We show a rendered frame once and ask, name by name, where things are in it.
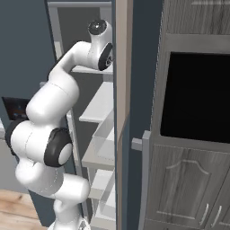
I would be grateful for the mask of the grey wood cupboard door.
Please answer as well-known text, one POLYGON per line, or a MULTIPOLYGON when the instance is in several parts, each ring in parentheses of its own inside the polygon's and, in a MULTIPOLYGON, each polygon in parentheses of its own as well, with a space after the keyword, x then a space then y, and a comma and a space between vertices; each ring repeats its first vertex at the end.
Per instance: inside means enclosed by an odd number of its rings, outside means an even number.
POLYGON ((165 0, 167 32, 230 35, 230 0, 165 0))

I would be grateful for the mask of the grey arched cabinet door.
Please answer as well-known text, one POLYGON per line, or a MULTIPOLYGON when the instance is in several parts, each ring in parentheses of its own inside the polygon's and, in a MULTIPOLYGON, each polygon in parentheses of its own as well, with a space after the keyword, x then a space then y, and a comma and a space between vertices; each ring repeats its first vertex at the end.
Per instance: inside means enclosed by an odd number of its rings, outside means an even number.
POLYGON ((223 186, 218 193, 215 206, 209 216, 207 230, 230 230, 230 174, 226 176, 223 186), (217 220, 216 225, 211 228, 211 224, 217 214, 219 206, 222 206, 222 211, 217 220))
POLYGON ((204 228, 229 168, 228 154, 155 145, 145 228, 204 228), (208 213, 200 226, 207 203, 208 213))

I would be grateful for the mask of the dark blue fridge door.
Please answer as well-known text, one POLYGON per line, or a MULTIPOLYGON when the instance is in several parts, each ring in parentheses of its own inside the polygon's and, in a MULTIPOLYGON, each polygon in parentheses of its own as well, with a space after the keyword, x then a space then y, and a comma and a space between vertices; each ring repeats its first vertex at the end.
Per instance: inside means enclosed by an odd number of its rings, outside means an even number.
POLYGON ((117 229, 138 230, 142 153, 133 138, 150 129, 164 0, 114 0, 116 34, 117 229))

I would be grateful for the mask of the grey wood tall cabinet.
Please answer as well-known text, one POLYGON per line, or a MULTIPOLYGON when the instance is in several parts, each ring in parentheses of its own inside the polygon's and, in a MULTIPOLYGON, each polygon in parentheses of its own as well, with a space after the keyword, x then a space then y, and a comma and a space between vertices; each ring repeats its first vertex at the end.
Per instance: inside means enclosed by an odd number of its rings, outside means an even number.
MULTIPOLYGON (((148 186, 150 167, 153 157, 153 147, 155 145, 183 147, 188 149, 213 151, 230 155, 230 144, 227 143, 186 139, 180 137, 165 137, 160 133, 170 55, 173 52, 230 54, 230 35, 168 33, 166 23, 166 10, 164 6, 151 121, 152 146, 149 154, 148 186)), ((202 229, 185 227, 179 228, 178 226, 164 228, 162 226, 158 226, 156 230, 207 230, 208 220, 205 224, 205 227, 202 229)))

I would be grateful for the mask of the clear fridge drawer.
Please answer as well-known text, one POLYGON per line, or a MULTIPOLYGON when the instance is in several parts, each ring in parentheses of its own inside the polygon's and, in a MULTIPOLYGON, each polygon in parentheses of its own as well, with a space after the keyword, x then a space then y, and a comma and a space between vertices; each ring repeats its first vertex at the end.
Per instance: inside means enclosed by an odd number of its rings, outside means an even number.
POLYGON ((84 154, 84 167, 112 171, 115 167, 114 111, 101 122, 84 154))

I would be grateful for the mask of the black built-in oven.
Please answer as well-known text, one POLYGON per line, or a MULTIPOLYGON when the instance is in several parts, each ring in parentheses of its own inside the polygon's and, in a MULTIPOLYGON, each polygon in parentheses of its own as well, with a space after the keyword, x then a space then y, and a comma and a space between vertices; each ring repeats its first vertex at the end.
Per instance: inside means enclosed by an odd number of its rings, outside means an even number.
POLYGON ((230 54, 170 55, 160 133, 230 144, 230 54))

